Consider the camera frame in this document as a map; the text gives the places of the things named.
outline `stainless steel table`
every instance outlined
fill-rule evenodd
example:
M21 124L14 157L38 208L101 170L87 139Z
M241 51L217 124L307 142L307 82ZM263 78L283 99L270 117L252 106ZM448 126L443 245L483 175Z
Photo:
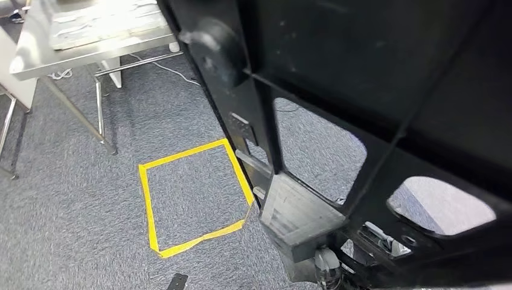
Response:
M25 24L21 31L16 49L16 55L11 63L10 72L19 80L40 77L52 90L57 98L82 122L89 132L105 146L111 154L117 152L104 136L103 114L101 111L101 84L98 74L93 74L97 83L98 129L94 127L82 114L73 102L56 86L52 78L47 77L55 71L85 66L113 57L146 50L149 48L168 45L176 42L176 38L168 27L158 27L129 37L115 37L98 42L74 47L67 50L53 50L50 43L50 25L54 13L74 11L89 7L101 2L100 0L33 0L30 11L25 17ZM181 53L168 54L157 57L152 61L161 60ZM121 66L115 71L148 63L137 62Z

